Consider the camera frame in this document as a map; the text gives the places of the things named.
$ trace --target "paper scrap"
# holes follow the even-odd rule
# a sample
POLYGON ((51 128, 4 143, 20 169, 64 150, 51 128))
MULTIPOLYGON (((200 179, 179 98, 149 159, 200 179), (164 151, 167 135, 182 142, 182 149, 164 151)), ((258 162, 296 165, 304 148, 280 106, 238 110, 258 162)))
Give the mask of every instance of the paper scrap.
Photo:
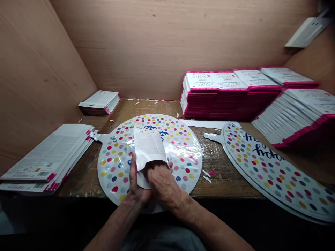
POLYGON ((205 173, 205 175, 207 175, 208 177, 210 177, 210 175, 208 174, 208 172, 206 172, 205 170, 202 170, 204 173, 205 173))
POLYGON ((188 126, 205 127, 205 128, 223 128, 228 121, 204 121, 204 120, 184 120, 184 124, 188 126))
POLYGON ((207 180, 209 183, 212 183, 212 181, 209 179, 209 178, 207 178, 206 176, 202 176, 205 180, 207 180))

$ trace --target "white wall outlet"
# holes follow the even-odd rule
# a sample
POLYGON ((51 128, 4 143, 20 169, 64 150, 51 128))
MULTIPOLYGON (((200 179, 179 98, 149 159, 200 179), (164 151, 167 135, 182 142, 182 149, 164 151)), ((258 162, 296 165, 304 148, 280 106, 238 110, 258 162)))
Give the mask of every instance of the white wall outlet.
POLYGON ((294 33, 285 47, 306 48, 330 24, 329 18, 309 17, 294 33))

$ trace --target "polka dot balloon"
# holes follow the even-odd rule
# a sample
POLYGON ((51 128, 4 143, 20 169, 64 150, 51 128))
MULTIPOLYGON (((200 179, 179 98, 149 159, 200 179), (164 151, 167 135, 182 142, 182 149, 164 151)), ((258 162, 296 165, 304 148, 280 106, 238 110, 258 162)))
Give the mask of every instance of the polka dot balloon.
MULTIPOLYGON (((172 161, 177 184, 190 193, 201 173, 202 149, 193 131, 182 120, 162 114, 146 114, 125 121, 110 134, 92 135, 102 142, 98 158, 99 182, 107 197, 119 205, 129 192, 129 171, 134 150, 133 127, 141 125, 160 133, 166 156, 172 161)), ((160 212, 155 202, 146 213, 160 212)))
POLYGON ((331 190, 295 168, 234 123, 227 123, 223 134, 229 154, 262 189, 309 217, 335 222, 335 195, 331 190))

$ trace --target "colorful polka dot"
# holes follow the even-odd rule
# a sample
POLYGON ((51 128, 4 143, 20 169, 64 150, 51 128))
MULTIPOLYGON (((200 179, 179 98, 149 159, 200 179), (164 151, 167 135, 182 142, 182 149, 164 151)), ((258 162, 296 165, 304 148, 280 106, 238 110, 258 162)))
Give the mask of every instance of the colorful polka dot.
POLYGON ((312 203, 310 203, 310 207, 311 207, 314 211, 317 211, 317 208, 316 208, 312 203))
POLYGON ((327 200, 330 201, 331 203, 335 203, 335 200, 333 197, 327 196, 327 200))
POLYGON ((322 211, 324 211, 326 214, 329 214, 329 211, 328 211, 326 208, 321 207, 321 209, 322 209, 322 211))
POLYGON ((319 198, 320 202, 324 205, 328 205, 328 202, 326 202, 323 198, 319 198))
POLYGON ((123 201, 123 199, 125 198, 126 196, 123 194, 120 196, 120 201, 123 201))
POLYGON ((315 192, 316 194, 320 194, 320 191, 319 191, 318 189, 313 188, 312 190, 313 190, 313 192, 315 192))
POLYGON ((296 192, 296 194, 297 194, 300 198, 302 198, 302 199, 304 198, 303 195, 302 195, 301 193, 296 192))
POLYGON ((112 189, 112 193, 116 193, 119 190, 119 188, 117 186, 113 187, 112 189))
POLYGON ((333 192, 332 191, 330 191, 329 189, 327 189, 327 188, 325 188, 325 192, 327 193, 327 194, 329 194, 329 195, 332 195, 333 194, 333 192))
POLYGON ((288 194, 290 197, 294 198, 294 195, 293 195, 290 191, 287 191, 287 194, 288 194))
POLYGON ((291 198, 288 197, 287 195, 285 195, 285 199, 286 199, 288 202, 292 202, 291 198))
POLYGON ((301 201, 299 202, 299 205, 303 208, 303 209, 306 209, 306 205, 304 203, 302 203, 301 201))

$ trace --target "wooden workbench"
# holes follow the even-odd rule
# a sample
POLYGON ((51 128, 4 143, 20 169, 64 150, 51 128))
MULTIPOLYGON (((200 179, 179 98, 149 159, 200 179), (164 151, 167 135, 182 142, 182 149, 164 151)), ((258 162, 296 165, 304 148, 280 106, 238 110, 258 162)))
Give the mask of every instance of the wooden workbench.
MULTIPOLYGON (((119 124, 138 115, 156 113, 176 117, 177 113, 181 116, 183 114, 180 102, 176 101, 159 101, 157 104, 155 104, 157 101, 146 100, 123 99, 122 101, 123 102, 120 102, 113 111, 113 117, 85 116, 80 123, 93 125, 99 130, 99 133, 108 134, 119 124)), ((335 163, 334 159, 326 158, 324 160, 325 163, 320 163, 319 158, 317 158, 317 162, 315 158, 284 154, 274 149, 250 123, 240 124, 247 133, 257 138, 276 153, 279 153, 288 161, 294 163, 309 176, 325 185, 335 184, 335 170, 331 168, 332 165, 328 165, 327 163, 335 163)), ((264 196, 254 189, 235 169, 222 146, 203 137, 205 132, 218 133, 218 131, 200 127, 190 128, 197 136, 204 152, 202 168, 204 170, 217 172, 217 174, 211 177, 212 183, 209 183, 201 176, 191 196, 196 198, 264 198, 264 196)), ((97 160, 100 148, 101 143, 92 143, 64 183, 57 190, 56 194, 58 196, 106 197, 100 186, 97 174, 97 160)))

